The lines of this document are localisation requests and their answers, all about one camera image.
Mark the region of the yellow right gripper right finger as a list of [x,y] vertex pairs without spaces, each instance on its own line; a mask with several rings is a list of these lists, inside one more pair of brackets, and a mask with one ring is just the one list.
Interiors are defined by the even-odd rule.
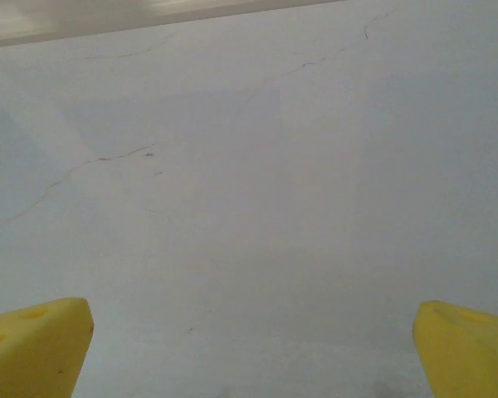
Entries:
[[434,398],[498,398],[498,315],[423,302],[413,342]]

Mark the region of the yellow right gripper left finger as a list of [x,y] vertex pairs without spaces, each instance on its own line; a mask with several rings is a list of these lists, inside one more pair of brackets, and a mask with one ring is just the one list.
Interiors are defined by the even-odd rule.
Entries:
[[88,301],[0,314],[0,398],[71,398],[94,333]]

